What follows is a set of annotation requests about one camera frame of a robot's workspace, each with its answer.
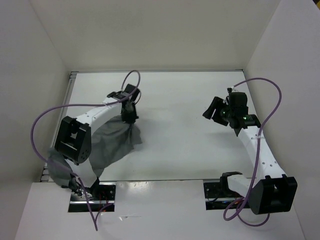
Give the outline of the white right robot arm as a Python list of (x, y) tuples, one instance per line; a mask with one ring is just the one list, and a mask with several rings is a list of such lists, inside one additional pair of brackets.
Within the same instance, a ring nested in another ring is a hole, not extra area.
[(255, 172), (254, 182), (238, 171), (224, 172), (219, 191), (248, 198), (256, 215), (290, 211), (298, 188), (293, 176), (287, 176), (268, 146), (262, 125), (255, 114), (249, 114), (248, 98), (243, 92), (230, 93), (226, 99), (214, 97), (203, 117), (230, 126), (245, 147)]

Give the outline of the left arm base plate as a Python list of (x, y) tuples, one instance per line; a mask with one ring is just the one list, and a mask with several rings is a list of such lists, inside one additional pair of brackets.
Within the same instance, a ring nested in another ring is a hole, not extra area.
[[(98, 192), (90, 194), (87, 192), (88, 202), (93, 213), (100, 210), (102, 212), (115, 211), (116, 198), (116, 182), (101, 182), (99, 184)], [(70, 195), (69, 213), (88, 213), (89, 209), (83, 190), (72, 192)]]

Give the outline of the grey pleated skirt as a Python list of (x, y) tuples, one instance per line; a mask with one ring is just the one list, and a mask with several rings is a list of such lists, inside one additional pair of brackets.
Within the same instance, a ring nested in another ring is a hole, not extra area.
[(135, 124), (125, 123), (120, 116), (116, 116), (93, 133), (89, 158), (78, 166), (71, 160), (66, 160), (53, 147), (50, 148), (48, 160), (55, 164), (47, 165), (48, 172), (57, 185), (68, 187), (74, 180), (69, 173), (57, 167), (57, 164), (62, 164), (76, 173), (85, 187), (90, 188), (106, 167), (121, 160), (141, 143), (140, 129)]

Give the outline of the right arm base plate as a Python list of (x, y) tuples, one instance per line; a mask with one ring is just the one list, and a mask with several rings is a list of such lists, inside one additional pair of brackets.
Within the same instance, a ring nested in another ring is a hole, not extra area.
[(234, 191), (224, 191), (219, 180), (204, 180), (203, 191), (207, 211), (225, 210), (231, 202), (237, 200), (235, 205), (231, 207), (231, 209), (235, 209), (239, 204), (239, 199), (242, 197)]

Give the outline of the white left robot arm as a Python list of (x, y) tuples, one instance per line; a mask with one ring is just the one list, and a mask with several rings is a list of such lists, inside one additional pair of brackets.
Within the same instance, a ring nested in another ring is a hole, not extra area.
[(99, 177), (104, 169), (142, 142), (135, 125), (140, 94), (139, 89), (128, 85), (123, 91), (111, 92), (87, 112), (61, 120), (54, 144), (56, 160), (75, 173), (88, 200), (99, 196)]

